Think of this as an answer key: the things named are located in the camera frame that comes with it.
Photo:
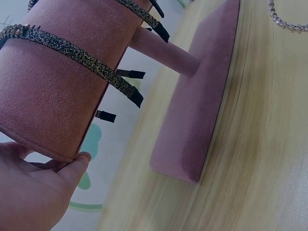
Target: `pink velvet base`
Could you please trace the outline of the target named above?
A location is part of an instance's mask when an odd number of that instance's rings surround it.
[[[157,138],[153,171],[189,182],[200,179],[217,120],[236,34],[240,0],[225,0],[198,27],[189,53],[201,60],[180,76]]]

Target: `glitter headband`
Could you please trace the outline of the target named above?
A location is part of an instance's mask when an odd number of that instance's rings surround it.
[[[32,7],[34,7],[34,5],[38,3],[38,1],[39,0],[30,0],[28,4],[28,11],[30,11]],[[167,30],[163,27],[163,25],[159,21],[157,21],[152,15],[146,12],[144,8],[140,7],[133,0],[116,0],[116,1],[121,5],[125,6],[126,8],[128,8],[143,21],[145,21],[165,42],[168,42],[170,35],[168,34]],[[160,14],[161,13],[163,14],[162,10],[160,9],[157,3],[153,5],[159,11]]]
[[[143,96],[134,86],[130,85],[120,75],[117,75],[114,70],[103,64],[100,60],[84,51],[80,47],[56,35],[40,30],[39,28],[40,27],[35,28],[35,26],[30,27],[30,25],[27,24],[24,26],[19,24],[5,27],[0,32],[0,50],[8,39],[13,38],[19,38],[38,43],[53,49],[54,51],[57,51],[83,65],[90,71],[97,74],[103,80],[114,86],[121,93],[126,95],[138,107],[141,106]]]

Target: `headband display stand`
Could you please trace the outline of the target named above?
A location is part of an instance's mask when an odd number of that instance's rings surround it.
[[[148,23],[159,35],[142,28],[142,15],[125,7],[128,1],[32,2],[25,24],[69,41],[119,75],[144,76],[117,71],[128,46],[181,74],[150,165],[198,181],[228,75],[239,0],[225,0],[199,25],[189,52],[168,42],[160,23]],[[151,2],[133,3],[148,12]],[[45,156],[74,160],[108,87],[92,69],[41,44],[8,39],[0,50],[0,131]]]

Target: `light wood surface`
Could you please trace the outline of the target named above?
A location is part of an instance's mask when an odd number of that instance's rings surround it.
[[[188,49],[198,22],[221,2],[196,0],[174,42]],[[294,23],[308,23],[307,8],[306,0],[276,0],[277,13]],[[197,185],[149,168],[177,79],[160,71],[98,230],[308,230],[308,35],[274,25],[266,0],[242,0],[224,100]]]

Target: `rhinestone necklace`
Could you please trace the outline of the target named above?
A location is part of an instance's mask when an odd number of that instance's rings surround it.
[[[286,21],[282,20],[280,17],[277,16],[276,10],[274,8],[274,0],[269,0],[269,13],[272,17],[273,21],[283,29],[289,29],[292,32],[298,32],[299,34],[302,32],[308,32],[308,24],[301,25],[297,24],[294,25],[293,23],[287,23]]]

